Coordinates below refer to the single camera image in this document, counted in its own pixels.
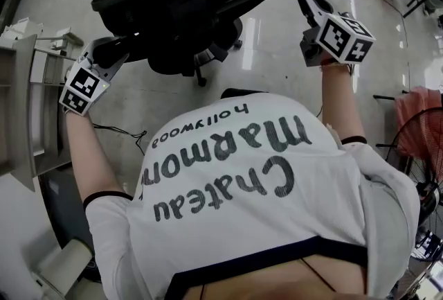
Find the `person's left forearm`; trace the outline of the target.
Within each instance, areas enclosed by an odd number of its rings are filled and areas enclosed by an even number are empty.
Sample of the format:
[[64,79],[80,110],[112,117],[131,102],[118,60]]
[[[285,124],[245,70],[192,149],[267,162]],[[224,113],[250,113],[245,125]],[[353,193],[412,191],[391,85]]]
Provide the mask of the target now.
[[66,128],[73,173],[80,197],[96,193],[126,195],[100,144],[89,116],[66,113]]

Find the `person's white printed t-shirt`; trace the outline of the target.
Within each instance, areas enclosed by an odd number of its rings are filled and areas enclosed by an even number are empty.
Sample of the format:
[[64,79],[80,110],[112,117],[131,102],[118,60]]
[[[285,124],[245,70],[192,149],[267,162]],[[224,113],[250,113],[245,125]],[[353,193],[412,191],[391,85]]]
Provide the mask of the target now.
[[366,268],[368,294],[383,298],[415,246],[411,179],[284,96],[221,99],[176,117],[151,141],[138,183],[133,196],[84,201],[109,300],[179,300],[313,255]]

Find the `person's neck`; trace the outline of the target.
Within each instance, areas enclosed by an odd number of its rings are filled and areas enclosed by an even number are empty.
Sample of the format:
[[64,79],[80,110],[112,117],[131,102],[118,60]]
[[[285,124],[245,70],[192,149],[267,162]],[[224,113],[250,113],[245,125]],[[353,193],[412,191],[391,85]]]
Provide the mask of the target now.
[[367,271],[313,255],[190,288],[183,300],[369,300]]

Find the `black standing fan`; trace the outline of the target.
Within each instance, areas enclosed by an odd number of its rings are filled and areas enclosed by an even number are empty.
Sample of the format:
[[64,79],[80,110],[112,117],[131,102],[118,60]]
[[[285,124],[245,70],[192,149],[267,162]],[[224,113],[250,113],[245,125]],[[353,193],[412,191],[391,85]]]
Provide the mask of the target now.
[[431,263],[443,254],[443,164],[434,165],[398,150],[399,130],[390,143],[378,143],[386,149],[386,161],[410,177],[419,195],[419,221],[415,248],[411,257]]

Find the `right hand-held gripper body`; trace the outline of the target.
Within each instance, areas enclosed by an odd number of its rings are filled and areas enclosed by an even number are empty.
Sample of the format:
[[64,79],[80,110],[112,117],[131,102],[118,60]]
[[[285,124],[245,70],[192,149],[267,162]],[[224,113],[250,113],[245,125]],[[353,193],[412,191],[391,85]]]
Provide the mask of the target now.
[[326,13],[318,25],[303,33],[300,48],[307,67],[319,67],[328,61],[355,65],[365,61],[375,42],[361,22]]

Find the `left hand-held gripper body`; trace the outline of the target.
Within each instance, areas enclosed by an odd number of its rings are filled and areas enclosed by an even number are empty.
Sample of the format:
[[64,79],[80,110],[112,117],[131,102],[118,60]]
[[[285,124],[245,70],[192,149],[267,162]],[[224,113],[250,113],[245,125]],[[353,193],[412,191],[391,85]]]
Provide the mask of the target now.
[[66,76],[59,104],[66,111],[84,116],[109,87],[109,74],[95,63],[91,53],[84,53]]

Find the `grey wooden desk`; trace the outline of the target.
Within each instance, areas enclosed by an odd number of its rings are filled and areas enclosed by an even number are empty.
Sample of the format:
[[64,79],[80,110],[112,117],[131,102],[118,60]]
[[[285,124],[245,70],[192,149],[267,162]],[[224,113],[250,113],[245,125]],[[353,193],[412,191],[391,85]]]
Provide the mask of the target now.
[[0,37],[0,176],[28,190],[34,179],[70,162],[58,100],[74,58],[48,48],[54,37]]

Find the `black mesh office chair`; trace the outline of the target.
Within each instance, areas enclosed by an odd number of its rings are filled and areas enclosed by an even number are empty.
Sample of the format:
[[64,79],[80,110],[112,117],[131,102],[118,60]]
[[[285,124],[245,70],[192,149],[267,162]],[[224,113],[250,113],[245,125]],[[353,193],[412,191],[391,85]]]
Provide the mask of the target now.
[[240,48],[242,16],[265,0],[93,0],[110,37],[121,40],[125,63],[144,60],[162,75],[196,77]]

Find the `person's right forearm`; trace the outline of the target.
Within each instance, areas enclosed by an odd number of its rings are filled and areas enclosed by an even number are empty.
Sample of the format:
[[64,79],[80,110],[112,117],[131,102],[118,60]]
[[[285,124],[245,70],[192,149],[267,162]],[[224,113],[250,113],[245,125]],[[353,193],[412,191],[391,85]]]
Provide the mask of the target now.
[[340,141],[367,143],[347,65],[329,64],[322,71],[322,121],[338,135]]

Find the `white cardboard box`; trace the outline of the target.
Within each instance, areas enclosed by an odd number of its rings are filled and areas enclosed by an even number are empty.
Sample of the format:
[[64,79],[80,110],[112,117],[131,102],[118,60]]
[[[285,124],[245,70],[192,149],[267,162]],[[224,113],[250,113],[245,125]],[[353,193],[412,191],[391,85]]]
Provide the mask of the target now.
[[2,37],[18,40],[31,35],[40,36],[44,31],[44,25],[30,20],[29,17],[20,19],[11,26],[6,26],[1,34]]

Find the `red cloth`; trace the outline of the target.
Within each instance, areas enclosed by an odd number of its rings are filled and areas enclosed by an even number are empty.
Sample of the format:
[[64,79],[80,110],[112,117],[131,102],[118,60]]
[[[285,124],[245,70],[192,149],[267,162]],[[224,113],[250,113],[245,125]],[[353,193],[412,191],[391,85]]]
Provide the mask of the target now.
[[443,164],[443,94],[422,86],[395,99],[398,150],[434,165]]

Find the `person's black trousers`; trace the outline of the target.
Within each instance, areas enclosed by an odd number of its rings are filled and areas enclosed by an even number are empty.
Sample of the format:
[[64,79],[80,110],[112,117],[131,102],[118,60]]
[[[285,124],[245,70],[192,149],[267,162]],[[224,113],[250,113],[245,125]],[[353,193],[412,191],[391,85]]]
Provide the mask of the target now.
[[262,91],[250,90],[250,89],[236,89],[228,88],[221,94],[221,99],[236,98],[241,96],[248,96],[251,94],[260,94]]

